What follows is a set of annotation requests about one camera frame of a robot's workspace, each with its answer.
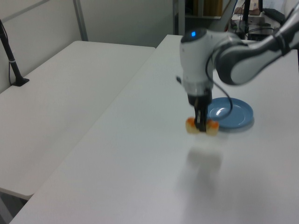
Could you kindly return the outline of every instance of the black stand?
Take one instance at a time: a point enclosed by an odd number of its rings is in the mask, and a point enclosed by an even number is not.
[[[6,52],[6,55],[8,57],[9,63],[14,71],[14,75],[15,75],[15,83],[13,83],[12,85],[15,86],[22,86],[25,83],[27,83],[29,81],[29,79],[27,78],[23,78],[20,74],[19,68],[17,66],[17,63],[15,62],[14,59],[14,55],[10,49],[9,43],[8,43],[8,38],[6,36],[6,33],[4,31],[4,27],[2,24],[2,21],[0,20],[0,39],[1,42],[3,44],[4,50]]]

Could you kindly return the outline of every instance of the tabletop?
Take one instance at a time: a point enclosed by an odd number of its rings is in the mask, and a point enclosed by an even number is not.
[[[251,127],[190,135],[180,39],[161,42],[12,224],[298,223],[297,51],[221,84],[252,106]]]
[[[0,94],[0,191],[29,199],[154,48],[74,42]]]

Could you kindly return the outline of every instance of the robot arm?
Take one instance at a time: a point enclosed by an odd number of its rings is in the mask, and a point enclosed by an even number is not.
[[[266,66],[299,47],[299,3],[290,12],[285,24],[262,42],[244,44],[233,33],[198,29],[186,34],[180,44],[183,67],[182,85],[189,103],[195,109],[195,125],[206,131],[207,106],[212,101],[216,68],[221,81],[231,85],[245,84]]]

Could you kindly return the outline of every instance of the wire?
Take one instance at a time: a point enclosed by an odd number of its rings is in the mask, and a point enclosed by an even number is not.
[[[9,84],[12,86],[10,81],[10,62],[8,62],[8,80],[9,80]]]
[[[267,27],[267,28],[255,28],[255,29],[251,29],[248,31],[248,33],[250,32],[255,32],[255,31],[259,31],[259,30],[263,30],[263,29],[271,29],[271,30],[274,30],[273,28],[270,28],[270,27]]]
[[[234,8],[233,8],[233,13],[232,13],[232,15],[234,15],[234,12],[235,12],[235,6],[237,5],[237,3],[238,3],[238,0],[235,1],[235,5],[234,5]]]
[[[2,28],[3,28],[3,30],[4,30],[4,33],[5,33],[7,42],[8,42],[8,35],[7,35],[7,32],[6,32],[5,27],[4,27],[4,25],[3,25],[3,23],[2,23],[1,20],[0,20],[0,24],[1,24]],[[12,85],[11,84],[11,80],[10,80],[10,62],[9,61],[8,61],[8,80],[9,80],[9,84]]]
[[[244,2],[243,5],[241,6],[240,20],[239,20],[239,30],[240,30],[241,32],[243,32],[244,35],[245,35],[246,37],[248,37],[248,36],[246,35],[245,31],[243,31],[242,28],[241,28],[241,26],[240,26],[240,24],[241,24],[241,18],[242,18],[242,11],[243,11],[243,7],[244,7],[244,5],[245,5],[245,2]]]
[[[216,50],[214,50],[214,51],[210,54],[210,56],[209,56],[209,58],[208,58],[208,60],[207,60],[207,62],[206,62],[206,76],[207,76],[208,80],[209,80],[211,83],[213,83],[215,86],[217,86],[218,89],[220,89],[220,90],[227,96],[227,98],[228,98],[228,100],[229,100],[229,104],[230,104],[230,109],[229,109],[229,111],[228,111],[226,114],[224,114],[223,116],[217,118],[217,120],[222,120],[222,119],[228,117],[228,116],[231,114],[231,112],[232,112],[232,110],[233,110],[233,101],[232,101],[232,98],[229,96],[229,94],[228,94],[228,93],[227,93],[227,92],[226,92],[226,91],[225,91],[219,84],[217,84],[217,83],[216,83],[216,82],[209,76],[209,73],[208,73],[207,68],[208,68],[208,65],[209,65],[210,60],[212,59],[213,53],[214,53]]]

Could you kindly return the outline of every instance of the white wall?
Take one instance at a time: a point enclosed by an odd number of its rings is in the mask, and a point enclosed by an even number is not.
[[[292,8],[298,3],[299,0],[285,0],[285,16],[287,16]]]
[[[4,27],[23,76],[81,40],[72,0],[50,0],[4,22]],[[0,92],[8,87],[8,59],[0,43]]]
[[[157,47],[173,34],[173,0],[81,0],[88,40]]]

